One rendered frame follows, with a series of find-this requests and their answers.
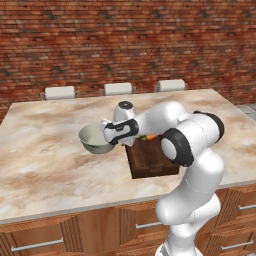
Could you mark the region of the white stool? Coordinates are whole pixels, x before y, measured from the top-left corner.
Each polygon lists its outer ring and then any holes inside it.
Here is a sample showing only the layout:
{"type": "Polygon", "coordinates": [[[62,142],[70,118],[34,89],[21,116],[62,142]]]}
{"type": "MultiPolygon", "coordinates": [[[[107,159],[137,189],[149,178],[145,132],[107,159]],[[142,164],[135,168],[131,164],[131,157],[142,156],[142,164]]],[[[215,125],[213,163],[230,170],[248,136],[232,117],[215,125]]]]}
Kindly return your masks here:
{"type": "Polygon", "coordinates": [[[158,92],[182,91],[186,89],[186,83],[183,79],[159,80],[157,83],[158,92]]]}
{"type": "Polygon", "coordinates": [[[75,89],[73,86],[47,87],[45,89],[46,100],[71,99],[74,97],[75,97],[75,89]]]}
{"type": "Polygon", "coordinates": [[[131,94],[133,87],[131,83],[110,83],[104,85],[104,94],[106,96],[131,94]]]}

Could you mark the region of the wooden drawer front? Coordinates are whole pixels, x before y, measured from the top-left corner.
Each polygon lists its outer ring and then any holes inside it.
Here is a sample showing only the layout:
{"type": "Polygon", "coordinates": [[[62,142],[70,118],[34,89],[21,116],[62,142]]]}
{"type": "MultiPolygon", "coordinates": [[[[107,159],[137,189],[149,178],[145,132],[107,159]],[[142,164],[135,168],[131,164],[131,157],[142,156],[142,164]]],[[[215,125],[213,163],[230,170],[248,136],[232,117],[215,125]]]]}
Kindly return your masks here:
{"type": "Polygon", "coordinates": [[[64,243],[41,248],[14,252],[15,256],[36,256],[43,253],[66,253],[74,252],[78,246],[73,231],[66,221],[59,224],[36,227],[27,230],[16,231],[11,234],[11,247],[19,247],[30,244],[42,243],[64,238],[64,243]]]}
{"type": "Polygon", "coordinates": [[[160,222],[155,213],[156,201],[146,201],[119,207],[119,237],[120,243],[130,241],[163,238],[168,233],[168,227],[160,225],[136,230],[135,224],[160,222]]]}
{"type": "Polygon", "coordinates": [[[233,231],[212,234],[207,245],[204,256],[244,256],[245,254],[256,253],[256,231],[236,229],[233,231]],[[238,243],[254,241],[254,244],[243,248],[221,251],[220,246],[234,245],[238,243]]]}
{"type": "Polygon", "coordinates": [[[235,193],[234,206],[232,209],[232,220],[246,223],[256,221],[256,208],[249,210],[238,210],[238,206],[256,204],[256,189],[233,189],[235,193]]]}

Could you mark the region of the dark wooden tray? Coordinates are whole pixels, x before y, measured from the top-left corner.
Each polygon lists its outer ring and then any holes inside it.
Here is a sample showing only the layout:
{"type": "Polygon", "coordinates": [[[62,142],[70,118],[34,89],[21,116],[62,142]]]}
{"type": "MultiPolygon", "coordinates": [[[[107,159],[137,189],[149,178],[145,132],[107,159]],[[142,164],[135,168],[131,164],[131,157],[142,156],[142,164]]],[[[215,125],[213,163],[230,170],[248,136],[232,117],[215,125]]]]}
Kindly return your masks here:
{"type": "Polygon", "coordinates": [[[169,160],[161,149],[161,136],[151,140],[137,138],[126,154],[133,179],[178,175],[180,166],[169,160]]]}

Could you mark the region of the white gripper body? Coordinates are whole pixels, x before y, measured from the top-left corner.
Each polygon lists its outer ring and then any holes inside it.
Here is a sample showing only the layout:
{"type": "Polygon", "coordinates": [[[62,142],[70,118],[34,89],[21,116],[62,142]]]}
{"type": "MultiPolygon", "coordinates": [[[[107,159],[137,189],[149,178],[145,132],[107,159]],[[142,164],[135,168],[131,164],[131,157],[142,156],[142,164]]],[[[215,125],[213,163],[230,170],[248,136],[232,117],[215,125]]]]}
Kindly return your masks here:
{"type": "Polygon", "coordinates": [[[118,143],[118,140],[116,138],[116,129],[115,125],[112,122],[109,122],[107,120],[101,121],[101,131],[103,132],[103,136],[105,140],[111,144],[116,145],[118,143]]]}

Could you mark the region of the grey-green bowl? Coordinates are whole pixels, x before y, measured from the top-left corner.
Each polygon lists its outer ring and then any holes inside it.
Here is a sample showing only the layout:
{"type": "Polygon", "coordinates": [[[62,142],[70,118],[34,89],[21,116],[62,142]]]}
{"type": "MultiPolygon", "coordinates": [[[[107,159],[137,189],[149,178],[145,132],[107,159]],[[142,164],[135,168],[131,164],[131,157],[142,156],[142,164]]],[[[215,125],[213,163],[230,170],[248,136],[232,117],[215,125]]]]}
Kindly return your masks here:
{"type": "Polygon", "coordinates": [[[85,125],[79,131],[79,139],[84,148],[93,154],[106,154],[114,148],[105,140],[99,122],[85,125]]]}

